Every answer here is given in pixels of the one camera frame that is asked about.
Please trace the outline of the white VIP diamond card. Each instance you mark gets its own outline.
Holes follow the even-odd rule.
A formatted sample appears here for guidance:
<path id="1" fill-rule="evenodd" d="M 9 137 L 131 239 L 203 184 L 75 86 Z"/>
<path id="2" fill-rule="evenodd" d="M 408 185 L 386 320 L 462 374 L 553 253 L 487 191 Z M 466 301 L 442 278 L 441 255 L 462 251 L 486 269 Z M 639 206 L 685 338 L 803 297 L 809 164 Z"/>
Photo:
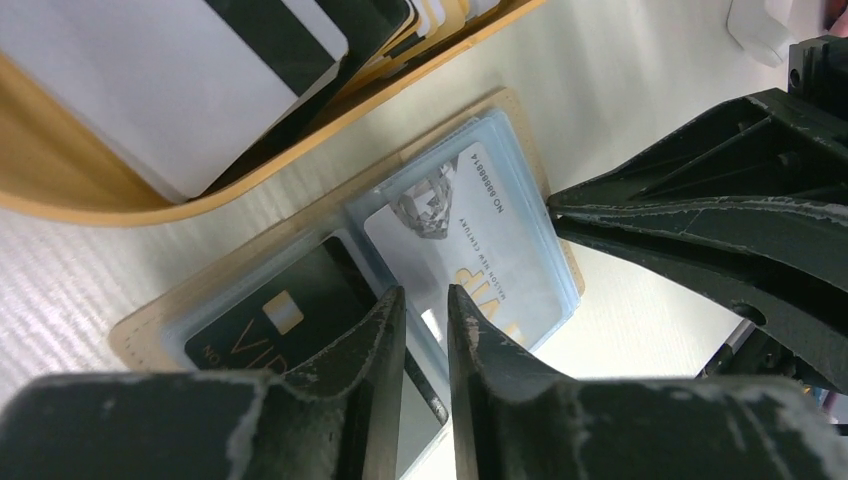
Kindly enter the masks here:
<path id="1" fill-rule="evenodd" d="M 474 142 L 390 195 L 363 224 L 411 298 L 413 312 L 447 346 L 447 297 L 465 289 L 485 319 L 533 348 L 575 311 L 561 251 L 539 239 L 532 215 L 510 197 L 492 148 Z"/>

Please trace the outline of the black striped card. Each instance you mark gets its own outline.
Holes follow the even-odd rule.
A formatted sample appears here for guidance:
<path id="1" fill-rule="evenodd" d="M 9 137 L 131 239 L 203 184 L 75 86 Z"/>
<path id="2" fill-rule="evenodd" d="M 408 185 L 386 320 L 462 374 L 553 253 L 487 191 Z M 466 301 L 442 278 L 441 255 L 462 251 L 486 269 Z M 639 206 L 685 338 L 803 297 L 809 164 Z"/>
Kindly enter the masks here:
<path id="1" fill-rule="evenodd" d="M 180 341 L 199 369 L 285 374 L 360 321 L 377 297 L 337 230 L 223 300 Z"/>

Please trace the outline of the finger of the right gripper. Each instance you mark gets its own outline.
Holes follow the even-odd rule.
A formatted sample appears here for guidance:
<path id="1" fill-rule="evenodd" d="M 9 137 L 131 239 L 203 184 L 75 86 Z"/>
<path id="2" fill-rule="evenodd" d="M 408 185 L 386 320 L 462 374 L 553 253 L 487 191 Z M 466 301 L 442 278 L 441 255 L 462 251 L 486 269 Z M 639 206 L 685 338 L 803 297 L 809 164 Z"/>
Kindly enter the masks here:
<path id="1" fill-rule="evenodd" d="M 839 391 L 847 388 L 847 248 L 843 236 L 793 235 L 789 262 L 562 215 L 556 233 L 651 270 L 751 321 Z"/>

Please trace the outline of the wooden card tray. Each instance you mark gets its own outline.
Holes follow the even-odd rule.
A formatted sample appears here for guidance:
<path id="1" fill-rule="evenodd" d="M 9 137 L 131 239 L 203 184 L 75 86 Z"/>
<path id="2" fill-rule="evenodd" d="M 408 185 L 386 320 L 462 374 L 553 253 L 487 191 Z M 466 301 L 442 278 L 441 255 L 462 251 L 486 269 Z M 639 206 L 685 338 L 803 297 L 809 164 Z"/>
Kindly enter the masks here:
<path id="1" fill-rule="evenodd" d="M 419 157 L 498 115 L 505 116 L 525 161 L 523 166 L 504 166 L 500 171 L 516 183 L 514 195 L 524 196 L 529 209 L 543 212 L 550 187 L 531 125 L 518 94 L 502 87 L 121 320 L 108 335 L 113 352 L 135 371 L 193 368 L 176 338 L 177 330 L 195 319 L 215 318 L 238 295 L 266 284 L 273 274 L 301 258 L 308 243 L 328 234 L 333 222 L 338 223 L 337 231 L 355 264 L 369 270 L 369 285 L 377 287 L 379 263 L 366 254 L 353 232 L 353 209 L 370 205 L 391 176 L 410 176 Z"/>

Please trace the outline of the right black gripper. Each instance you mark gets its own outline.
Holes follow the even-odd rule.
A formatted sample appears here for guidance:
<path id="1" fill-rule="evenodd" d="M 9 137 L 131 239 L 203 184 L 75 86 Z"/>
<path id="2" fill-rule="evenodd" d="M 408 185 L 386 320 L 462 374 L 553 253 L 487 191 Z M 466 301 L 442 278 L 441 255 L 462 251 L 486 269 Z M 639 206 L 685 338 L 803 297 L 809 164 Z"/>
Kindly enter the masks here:
<path id="1" fill-rule="evenodd" d="M 847 39 L 791 45 L 788 91 L 725 101 L 551 195 L 555 226 L 690 229 L 707 216 L 762 222 L 773 214 L 846 227 Z"/>

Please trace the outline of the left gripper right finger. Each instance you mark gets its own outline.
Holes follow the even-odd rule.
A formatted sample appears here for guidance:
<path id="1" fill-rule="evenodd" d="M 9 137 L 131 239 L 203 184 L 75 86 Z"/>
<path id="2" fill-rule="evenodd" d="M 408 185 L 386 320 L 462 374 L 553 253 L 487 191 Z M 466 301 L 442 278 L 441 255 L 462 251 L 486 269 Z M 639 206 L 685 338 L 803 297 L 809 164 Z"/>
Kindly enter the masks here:
<path id="1" fill-rule="evenodd" d="M 847 445 L 776 377 L 576 380 L 448 289 L 461 479 L 843 479 Z"/>

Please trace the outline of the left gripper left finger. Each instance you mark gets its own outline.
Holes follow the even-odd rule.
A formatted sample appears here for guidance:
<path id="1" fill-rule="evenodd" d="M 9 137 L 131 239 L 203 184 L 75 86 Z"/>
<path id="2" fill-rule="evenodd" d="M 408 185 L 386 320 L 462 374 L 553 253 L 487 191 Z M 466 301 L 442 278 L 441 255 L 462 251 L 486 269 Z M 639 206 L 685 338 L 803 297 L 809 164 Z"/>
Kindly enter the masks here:
<path id="1" fill-rule="evenodd" d="M 293 371 L 54 375 L 1 412 L 5 479 L 391 479 L 405 295 Z"/>

